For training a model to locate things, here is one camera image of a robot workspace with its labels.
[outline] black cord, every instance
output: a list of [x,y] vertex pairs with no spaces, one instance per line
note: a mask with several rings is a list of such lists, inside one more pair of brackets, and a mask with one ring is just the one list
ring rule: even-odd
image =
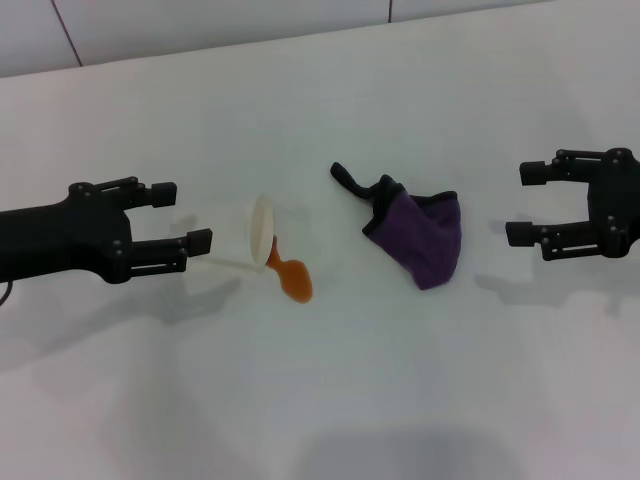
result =
[[0,307],[4,305],[4,302],[6,302],[9,295],[11,295],[11,290],[13,290],[13,282],[7,282],[7,289],[4,291],[2,298],[0,298]]

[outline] spilled juice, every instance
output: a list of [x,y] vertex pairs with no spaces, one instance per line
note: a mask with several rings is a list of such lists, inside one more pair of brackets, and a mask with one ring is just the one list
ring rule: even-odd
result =
[[275,270],[280,277],[282,291],[298,303],[307,303],[313,297],[313,286],[309,270],[300,260],[283,262],[278,253],[278,239],[273,237],[271,255],[267,267]]

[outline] paper cup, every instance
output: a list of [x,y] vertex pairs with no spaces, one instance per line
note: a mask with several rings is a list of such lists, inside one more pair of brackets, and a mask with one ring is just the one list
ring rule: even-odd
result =
[[177,211],[171,225],[173,235],[210,228],[211,252],[194,257],[232,267],[261,270],[269,260],[275,228],[273,204],[266,195],[256,200],[211,204],[193,211]]

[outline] white tabletop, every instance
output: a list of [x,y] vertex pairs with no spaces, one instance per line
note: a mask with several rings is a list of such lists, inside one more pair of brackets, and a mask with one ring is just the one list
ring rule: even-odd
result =
[[[20,281],[0,309],[0,478],[636,479],[640,263],[545,263],[503,222],[586,219],[522,187],[559,148],[640,154],[640,4],[560,0],[0,81],[0,206],[75,181],[276,202],[271,271]],[[459,192],[455,277],[419,291],[329,176]],[[171,209],[131,211],[136,240]]]

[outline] purple bag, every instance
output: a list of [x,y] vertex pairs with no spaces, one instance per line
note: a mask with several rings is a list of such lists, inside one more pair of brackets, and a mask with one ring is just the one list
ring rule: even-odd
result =
[[462,240],[456,192],[415,197],[388,175],[364,188],[339,163],[331,166],[331,175],[356,197],[372,202],[373,219],[362,233],[407,269],[418,288],[428,290],[451,279]]

